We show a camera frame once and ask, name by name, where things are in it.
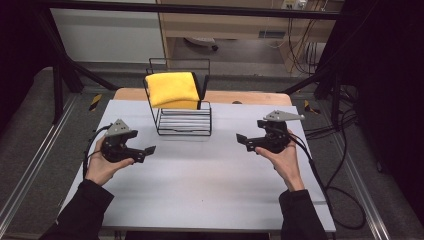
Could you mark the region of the black frame strut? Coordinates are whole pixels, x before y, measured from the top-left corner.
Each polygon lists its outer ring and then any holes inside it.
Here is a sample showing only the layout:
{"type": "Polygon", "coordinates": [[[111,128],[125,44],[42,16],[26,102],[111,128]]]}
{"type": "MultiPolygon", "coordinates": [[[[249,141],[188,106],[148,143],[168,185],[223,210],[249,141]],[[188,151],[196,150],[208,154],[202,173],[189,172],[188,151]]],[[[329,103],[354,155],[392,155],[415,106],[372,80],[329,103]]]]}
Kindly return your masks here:
{"type": "Polygon", "coordinates": [[[84,86],[80,80],[80,74],[108,90],[119,89],[118,86],[95,75],[70,58],[60,38],[51,11],[47,7],[39,7],[34,12],[34,15],[40,33],[46,39],[46,44],[51,51],[54,85],[54,124],[58,123],[64,115],[63,84],[66,84],[72,93],[81,93],[84,86]]]}
{"type": "Polygon", "coordinates": [[[297,83],[285,90],[282,90],[282,93],[291,95],[313,82],[318,82],[318,87],[314,92],[314,96],[316,99],[319,100],[323,100],[328,95],[331,96],[330,123],[336,129],[339,129],[338,121],[341,93],[340,87],[343,62],[343,53],[341,51],[337,51],[312,76],[301,81],[300,83],[297,83]]]}

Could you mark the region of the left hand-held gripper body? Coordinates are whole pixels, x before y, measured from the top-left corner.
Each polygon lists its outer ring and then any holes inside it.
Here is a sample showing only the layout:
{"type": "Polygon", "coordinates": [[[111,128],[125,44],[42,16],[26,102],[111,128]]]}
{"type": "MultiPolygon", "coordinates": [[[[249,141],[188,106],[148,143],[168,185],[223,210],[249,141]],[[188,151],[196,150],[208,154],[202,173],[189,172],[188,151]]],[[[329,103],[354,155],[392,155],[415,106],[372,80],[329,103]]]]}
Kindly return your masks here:
{"type": "Polygon", "coordinates": [[[130,158],[124,134],[131,131],[128,125],[122,120],[117,119],[106,131],[104,141],[101,146],[101,152],[106,160],[112,163],[130,158]]]}

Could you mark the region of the black frame crossbar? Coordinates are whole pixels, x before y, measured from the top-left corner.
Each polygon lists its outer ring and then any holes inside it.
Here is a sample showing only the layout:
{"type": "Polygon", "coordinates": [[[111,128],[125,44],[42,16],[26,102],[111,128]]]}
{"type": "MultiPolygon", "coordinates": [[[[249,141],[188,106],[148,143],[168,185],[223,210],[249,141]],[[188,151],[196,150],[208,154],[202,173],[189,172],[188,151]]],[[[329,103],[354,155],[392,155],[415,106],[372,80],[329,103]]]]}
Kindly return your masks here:
{"type": "Polygon", "coordinates": [[[300,10],[275,10],[246,7],[126,3],[82,0],[37,0],[37,3],[55,9],[77,9],[121,12],[172,13],[172,14],[203,14],[223,16],[251,16],[292,19],[338,20],[343,15],[338,12],[318,12],[300,10]]]}

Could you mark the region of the yellow towel with black trim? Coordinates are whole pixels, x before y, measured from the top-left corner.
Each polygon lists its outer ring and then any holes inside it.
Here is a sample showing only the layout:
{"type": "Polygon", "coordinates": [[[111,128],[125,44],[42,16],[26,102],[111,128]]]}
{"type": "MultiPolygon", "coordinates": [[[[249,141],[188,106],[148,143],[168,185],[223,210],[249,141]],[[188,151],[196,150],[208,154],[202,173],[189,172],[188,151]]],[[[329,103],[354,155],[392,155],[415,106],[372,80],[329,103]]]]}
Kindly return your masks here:
{"type": "Polygon", "coordinates": [[[194,72],[162,72],[145,77],[150,104],[161,109],[199,110],[203,99],[194,72]]]}

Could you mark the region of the person's right hand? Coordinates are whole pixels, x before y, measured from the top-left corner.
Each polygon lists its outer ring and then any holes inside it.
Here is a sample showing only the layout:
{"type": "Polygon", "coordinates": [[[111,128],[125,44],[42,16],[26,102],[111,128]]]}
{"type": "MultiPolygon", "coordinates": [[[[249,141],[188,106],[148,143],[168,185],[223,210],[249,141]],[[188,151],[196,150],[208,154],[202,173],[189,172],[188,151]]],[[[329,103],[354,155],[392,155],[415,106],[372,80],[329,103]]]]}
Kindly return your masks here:
{"type": "Polygon", "coordinates": [[[272,163],[290,192],[305,189],[298,164],[296,143],[293,140],[280,153],[273,153],[262,147],[256,147],[255,152],[272,163]]]}

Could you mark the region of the aluminium floor rail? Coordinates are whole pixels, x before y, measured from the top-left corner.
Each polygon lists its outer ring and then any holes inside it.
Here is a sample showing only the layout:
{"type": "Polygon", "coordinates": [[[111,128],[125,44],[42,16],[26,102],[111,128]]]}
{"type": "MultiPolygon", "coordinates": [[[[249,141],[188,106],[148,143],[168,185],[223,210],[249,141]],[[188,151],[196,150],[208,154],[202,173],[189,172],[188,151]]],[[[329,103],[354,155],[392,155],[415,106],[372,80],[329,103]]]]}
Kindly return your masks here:
{"type": "Polygon", "coordinates": [[[349,181],[355,192],[357,200],[362,205],[368,226],[374,236],[375,240],[390,240],[390,234],[382,220],[377,207],[368,191],[368,188],[362,179],[358,168],[353,162],[353,158],[347,151],[347,141],[343,139],[340,133],[336,133],[334,141],[338,147],[339,152],[342,155],[344,161],[344,169],[347,173],[349,181]]]}
{"type": "Polygon", "coordinates": [[[75,103],[78,102],[79,99],[80,96],[76,94],[71,94],[68,97],[63,108],[64,113],[58,119],[57,123],[49,126],[42,142],[38,144],[37,151],[31,156],[30,161],[25,166],[25,171],[20,175],[18,183],[14,186],[4,206],[0,209],[0,239],[5,234],[16,215],[34,179],[37,177],[58,136],[63,130],[63,127],[67,123],[75,107],[75,103]]]}

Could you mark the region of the light wooden desk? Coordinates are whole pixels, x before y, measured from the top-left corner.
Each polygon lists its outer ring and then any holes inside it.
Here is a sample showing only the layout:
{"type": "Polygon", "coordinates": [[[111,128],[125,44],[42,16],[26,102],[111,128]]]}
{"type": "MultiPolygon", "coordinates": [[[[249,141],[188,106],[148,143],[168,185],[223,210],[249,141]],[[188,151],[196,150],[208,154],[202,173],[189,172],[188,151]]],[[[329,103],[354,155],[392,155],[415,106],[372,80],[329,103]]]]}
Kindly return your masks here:
{"type": "MultiPolygon", "coordinates": [[[[159,4],[185,4],[226,7],[282,9],[283,0],[156,0],[159,4]]],[[[300,11],[340,12],[344,0],[308,0],[300,11]]],[[[285,68],[292,73],[300,68],[310,43],[325,43],[333,29],[333,20],[309,20],[273,17],[223,16],[203,14],[159,15],[165,53],[173,55],[171,41],[176,38],[262,39],[280,51],[285,68]]]]}

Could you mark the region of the yellow black floor tape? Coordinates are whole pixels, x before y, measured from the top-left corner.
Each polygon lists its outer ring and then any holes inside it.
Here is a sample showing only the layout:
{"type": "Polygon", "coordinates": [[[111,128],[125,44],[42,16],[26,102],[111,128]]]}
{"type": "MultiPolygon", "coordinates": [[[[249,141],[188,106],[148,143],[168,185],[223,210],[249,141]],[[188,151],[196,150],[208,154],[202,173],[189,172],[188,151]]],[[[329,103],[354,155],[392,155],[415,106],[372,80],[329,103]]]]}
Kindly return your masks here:
{"type": "Polygon", "coordinates": [[[321,114],[321,111],[319,109],[313,108],[308,100],[304,100],[304,110],[314,114],[321,114]]]}
{"type": "Polygon", "coordinates": [[[89,109],[88,109],[90,112],[95,111],[95,109],[96,109],[98,103],[100,102],[101,98],[102,98],[102,94],[96,94],[94,96],[94,98],[93,98],[93,100],[92,100],[92,102],[89,106],[89,109]]]}

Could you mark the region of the white power strip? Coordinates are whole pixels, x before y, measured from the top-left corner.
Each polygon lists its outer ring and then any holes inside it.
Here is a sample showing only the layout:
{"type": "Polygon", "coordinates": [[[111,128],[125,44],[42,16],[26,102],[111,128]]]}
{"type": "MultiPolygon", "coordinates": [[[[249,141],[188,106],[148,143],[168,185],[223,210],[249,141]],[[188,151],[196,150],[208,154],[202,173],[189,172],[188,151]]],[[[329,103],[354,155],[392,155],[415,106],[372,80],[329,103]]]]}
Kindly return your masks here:
{"type": "Polygon", "coordinates": [[[302,10],[306,7],[308,0],[283,0],[281,8],[286,10],[302,10]]]}

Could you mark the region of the white cabinet panel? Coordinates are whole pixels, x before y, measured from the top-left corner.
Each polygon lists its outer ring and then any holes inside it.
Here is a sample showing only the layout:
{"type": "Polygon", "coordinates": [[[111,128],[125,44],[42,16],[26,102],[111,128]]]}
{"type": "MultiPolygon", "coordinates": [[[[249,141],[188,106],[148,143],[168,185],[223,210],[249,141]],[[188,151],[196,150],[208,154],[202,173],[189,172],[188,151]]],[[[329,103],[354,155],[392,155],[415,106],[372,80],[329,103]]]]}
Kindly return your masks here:
{"type": "Polygon", "coordinates": [[[75,61],[146,63],[164,56],[156,14],[52,9],[52,15],[75,61]]]}

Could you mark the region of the black wire rack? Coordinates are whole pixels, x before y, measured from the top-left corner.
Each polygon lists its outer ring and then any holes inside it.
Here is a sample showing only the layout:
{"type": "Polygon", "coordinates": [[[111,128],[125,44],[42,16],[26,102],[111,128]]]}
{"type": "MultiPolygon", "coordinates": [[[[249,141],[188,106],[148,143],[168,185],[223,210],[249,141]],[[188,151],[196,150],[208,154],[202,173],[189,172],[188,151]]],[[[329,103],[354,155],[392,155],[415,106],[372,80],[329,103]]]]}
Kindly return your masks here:
{"type": "Polygon", "coordinates": [[[162,72],[194,72],[203,99],[199,110],[154,108],[150,104],[147,83],[144,78],[143,85],[157,133],[162,136],[210,136],[212,133],[212,108],[211,104],[204,100],[211,73],[210,60],[205,58],[150,58],[146,76],[162,72]]]}

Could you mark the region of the person's left hand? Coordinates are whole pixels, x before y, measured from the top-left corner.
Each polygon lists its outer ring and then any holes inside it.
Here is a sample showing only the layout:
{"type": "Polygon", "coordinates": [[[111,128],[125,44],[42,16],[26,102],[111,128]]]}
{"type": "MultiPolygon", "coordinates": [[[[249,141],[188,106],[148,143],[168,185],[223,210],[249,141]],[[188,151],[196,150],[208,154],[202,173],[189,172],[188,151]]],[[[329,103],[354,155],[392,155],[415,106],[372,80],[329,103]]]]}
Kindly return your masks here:
{"type": "Polygon", "coordinates": [[[84,176],[85,179],[90,180],[99,186],[103,186],[112,179],[118,170],[135,163],[132,158],[126,158],[116,163],[106,160],[101,152],[103,141],[104,137],[101,137],[96,142],[94,153],[89,159],[87,172],[84,176]]]}

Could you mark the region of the wooden table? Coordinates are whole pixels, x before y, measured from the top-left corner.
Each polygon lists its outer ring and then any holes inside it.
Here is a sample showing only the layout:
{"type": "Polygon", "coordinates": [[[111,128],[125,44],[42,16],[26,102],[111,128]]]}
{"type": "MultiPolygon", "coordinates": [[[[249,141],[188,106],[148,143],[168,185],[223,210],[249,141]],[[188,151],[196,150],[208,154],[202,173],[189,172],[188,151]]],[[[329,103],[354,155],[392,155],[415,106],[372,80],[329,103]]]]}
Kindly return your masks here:
{"type": "MultiPolygon", "coordinates": [[[[143,88],[121,88],[113,97],[114,100],[146,101],[147,94],[143,88]]],[[[241,102],[249,105],[291,106],[290,97],[282,93],[266,93],[255,91],[217,91],[207,90],[204,99],[211,103],[241,102]]]]}

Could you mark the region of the black curtain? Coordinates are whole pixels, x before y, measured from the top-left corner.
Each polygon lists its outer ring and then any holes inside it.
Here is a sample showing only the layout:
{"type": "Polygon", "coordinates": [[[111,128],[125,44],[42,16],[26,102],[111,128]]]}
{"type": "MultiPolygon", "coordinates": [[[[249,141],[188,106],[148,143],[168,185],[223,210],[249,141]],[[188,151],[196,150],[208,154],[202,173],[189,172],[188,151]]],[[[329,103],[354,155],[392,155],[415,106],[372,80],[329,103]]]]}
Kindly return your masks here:
{"type": "Polygon", "coordinates": [[[0,133],[19,109],[35,75],[53,63],[33,10],[31,0],[0,0],[0,133]]]}
{"type": "Polygon", "coordinates": [[[424,0],[379,0],[347,77],[377,159],[424,223],[424,0]]]}

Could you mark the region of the office chair base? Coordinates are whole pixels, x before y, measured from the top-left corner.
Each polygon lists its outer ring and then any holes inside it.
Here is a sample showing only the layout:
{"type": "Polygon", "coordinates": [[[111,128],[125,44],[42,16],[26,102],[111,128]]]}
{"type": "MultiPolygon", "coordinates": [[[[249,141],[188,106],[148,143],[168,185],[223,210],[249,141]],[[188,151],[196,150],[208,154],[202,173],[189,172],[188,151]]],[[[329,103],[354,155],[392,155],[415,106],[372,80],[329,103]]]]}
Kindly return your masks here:
{"type": "Polygon", "coordinates": [[[185,40],[199,46],[210,47],[213,51],[217,51],[219,49],[219,47],[216,44],[216,41],[213,38],[186,37],[185,40]]]}

